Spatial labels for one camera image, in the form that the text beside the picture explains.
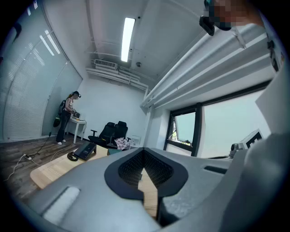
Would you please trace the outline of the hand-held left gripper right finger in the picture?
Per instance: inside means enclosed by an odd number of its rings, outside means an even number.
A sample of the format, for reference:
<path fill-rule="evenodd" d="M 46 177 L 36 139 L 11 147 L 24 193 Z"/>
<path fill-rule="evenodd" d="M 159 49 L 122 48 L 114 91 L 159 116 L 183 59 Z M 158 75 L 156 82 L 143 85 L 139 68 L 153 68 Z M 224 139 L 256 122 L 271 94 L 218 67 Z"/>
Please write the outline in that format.
<path fill-rule="evenodd" d="M 145 228 L 220 228 L 229 197 L 218 189 L 229 161 L 144 149 L 145 170 L 157 189 L 157 220 Z"/>

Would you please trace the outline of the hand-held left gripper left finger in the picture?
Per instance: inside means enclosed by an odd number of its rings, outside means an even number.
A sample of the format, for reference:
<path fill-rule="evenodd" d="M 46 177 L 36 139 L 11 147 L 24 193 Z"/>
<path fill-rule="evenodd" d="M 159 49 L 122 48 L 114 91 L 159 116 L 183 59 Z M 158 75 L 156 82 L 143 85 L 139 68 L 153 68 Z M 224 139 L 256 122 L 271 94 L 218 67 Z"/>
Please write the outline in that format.
<path fill-rule="evenodd" d="M 140 200 L 125 199 L 105 182 L 105 170 L 134 150 L 80 164 L 38 192 L 28 203 L 48 230 L 155 232 L 160 225 Z"/>

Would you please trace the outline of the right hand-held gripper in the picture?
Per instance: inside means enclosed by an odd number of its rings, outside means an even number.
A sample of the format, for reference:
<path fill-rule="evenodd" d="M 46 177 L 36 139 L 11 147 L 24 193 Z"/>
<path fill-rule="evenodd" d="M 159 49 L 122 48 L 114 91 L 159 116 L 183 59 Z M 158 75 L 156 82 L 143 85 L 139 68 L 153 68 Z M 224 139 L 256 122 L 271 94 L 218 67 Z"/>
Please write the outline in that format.
<path fill-rule="evenodd" d="M 255 142 L 261 139 L 263 139 L 263 135 L 261 134 L 260 129 L 256 129 L 255 131 L 247 135 L 244 139 L 242 139 L 240 142 L 231 145 L 229 157 L 233 158 L 234 155 L 240 150 L 248 150 Z"/>

